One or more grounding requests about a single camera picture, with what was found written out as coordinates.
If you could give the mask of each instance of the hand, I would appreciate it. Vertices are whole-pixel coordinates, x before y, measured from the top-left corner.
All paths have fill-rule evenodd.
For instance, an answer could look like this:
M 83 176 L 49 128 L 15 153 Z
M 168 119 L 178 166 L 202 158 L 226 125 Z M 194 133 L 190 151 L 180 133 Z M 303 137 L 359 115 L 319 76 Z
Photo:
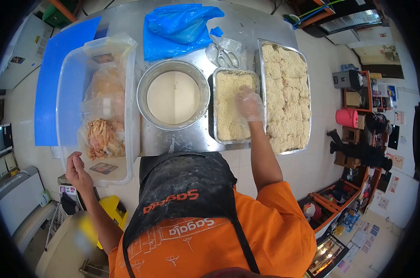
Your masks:
M 236 107 L 239 113 L 248 122 L 262 121 L 263 107 L 261 97 L 248 86 L 241 86 L 240 93 L 236 94 Z
M 81 152 L 72 153 L 66 161 L 66 178 L 80 192 L 81 195 L 93 193 L 93 180 L 87 172 L 85 172 Z

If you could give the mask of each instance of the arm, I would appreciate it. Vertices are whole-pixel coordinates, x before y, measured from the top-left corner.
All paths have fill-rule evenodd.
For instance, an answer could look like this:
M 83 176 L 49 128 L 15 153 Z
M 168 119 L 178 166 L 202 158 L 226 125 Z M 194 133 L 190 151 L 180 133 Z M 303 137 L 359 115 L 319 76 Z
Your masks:
M 262 124 L 262 100 L 253 89 L 243 86 L 236 96 L 240 114 L 246 118 L 251 135 L 251 164 L 258 192 L 266 185 L 282 181 L 282 172 Z
M 282 172 L 264 133 L 262 121 L 249 122 L 252 137 L 251 162 L 258 192 L 266 185 L 282 181 Z
M 119 245 L 123 231 L 114 223 L 111 217 L 99 204 L 93 191 L 93 180 L 85 172 L 80 152 L 72 153 L 67 159 L 66 178 L 80 192 L 86 210 L 91 215 L 97 229 L 99 242 L 108 255 L 114 247 Z

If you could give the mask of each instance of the green bin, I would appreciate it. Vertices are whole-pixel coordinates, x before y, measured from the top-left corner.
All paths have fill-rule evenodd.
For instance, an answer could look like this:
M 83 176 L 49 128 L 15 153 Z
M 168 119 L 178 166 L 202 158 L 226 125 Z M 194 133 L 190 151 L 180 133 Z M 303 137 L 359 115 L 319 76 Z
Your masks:
M 74 12 L 76 4 L 71 0 L 60 1 L 70 12 Z M 50 4 L 43 13 L 43 21 L 56 28 L 64 28 L 72 22 L 62 14 L 53 4 Z

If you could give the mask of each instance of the person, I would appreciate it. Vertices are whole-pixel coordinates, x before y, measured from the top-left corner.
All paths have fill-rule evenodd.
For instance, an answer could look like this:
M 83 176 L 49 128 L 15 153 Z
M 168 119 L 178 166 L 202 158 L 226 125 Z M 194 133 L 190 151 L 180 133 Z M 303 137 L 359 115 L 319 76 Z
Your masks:
M 366 116 L 365 122 L 365 127 L 369 130 L 371 134 L 375 132 L 375 135 L 378 135 L 385 131 L 387 131 L 389 135 L 392 133 L 392 125 L 383 114 L 378 113 L 368 115 Z
M 220 153 L 141 158 L 139 205 L 123 232 L 94 196 L 81 153 L 69 156 L 66 177 L 97 228 L 110 277 L 303 276 L 316 251 L 313 229 L 263 131 L 261 98 L 251 88 L 240 91 L 256 200 L 236 191 Z
M 361 141 L 356 144 L 344 144 L 336 129 L 327 132 L 327 136 L 333 139 L 330 142 L 330 153 L 342 152 L 346 157 L 357 158 L 362 166 L 381 167 L 386 171 L 392 168 L 392 159 L 385 157 L 381 147 L 373 147 Z

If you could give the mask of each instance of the blue plastic bag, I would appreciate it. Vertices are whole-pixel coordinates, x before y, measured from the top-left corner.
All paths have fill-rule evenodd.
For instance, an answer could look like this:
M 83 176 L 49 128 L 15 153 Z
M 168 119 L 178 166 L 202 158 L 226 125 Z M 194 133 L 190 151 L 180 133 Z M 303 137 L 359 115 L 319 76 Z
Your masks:
M 144 56 L 156 60 L 188 53 L 212 42 L 207 21 L 224 12 L 202 4 L 180 4 L 154 9 L 145 15 Z
M 222 37 L 224 35 L 224 32 L 221 30 L 221 28 L 218 26 L 216 28 L 213 28 L 210 30 L 210 35 Z

